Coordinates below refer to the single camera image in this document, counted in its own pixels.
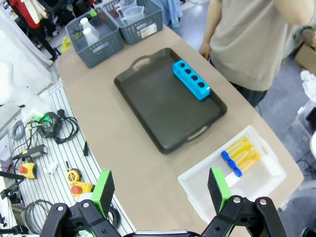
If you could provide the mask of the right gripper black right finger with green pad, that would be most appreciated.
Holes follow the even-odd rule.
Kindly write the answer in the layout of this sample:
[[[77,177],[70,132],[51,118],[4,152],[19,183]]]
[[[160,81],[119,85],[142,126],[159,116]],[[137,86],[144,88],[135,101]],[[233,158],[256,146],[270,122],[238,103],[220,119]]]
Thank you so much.
[[[250,201],[232,195],[220,168],[210,168],[207,187],[216,216],[202,237],[228,237],[235,227],[245,227],[251,237],[286,237],[277,209],[269,197]]]

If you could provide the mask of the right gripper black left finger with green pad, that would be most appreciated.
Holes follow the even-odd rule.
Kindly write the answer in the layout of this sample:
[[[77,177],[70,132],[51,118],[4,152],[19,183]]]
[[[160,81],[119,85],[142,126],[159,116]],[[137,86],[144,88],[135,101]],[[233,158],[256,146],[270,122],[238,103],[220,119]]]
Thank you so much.
[[[107,218],[114,191],[112,172],[103,170],[91,198],[76,202],[71,207],[65,203],[51,206],[40,236],[76,237],[81,231],[87,231],[94,237],[121,236],[118,228]]]

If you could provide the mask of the person's right hand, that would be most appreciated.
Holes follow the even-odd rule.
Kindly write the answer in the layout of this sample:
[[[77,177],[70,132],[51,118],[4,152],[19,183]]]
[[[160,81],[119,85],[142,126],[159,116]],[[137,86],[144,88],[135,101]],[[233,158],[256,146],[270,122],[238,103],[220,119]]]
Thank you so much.
[[[210,44],[208,42],[203,42],[199,48],[199,54],[206,59],[207,61],[209,61],[210,59],[210,53],[211,53],[211,47]]]

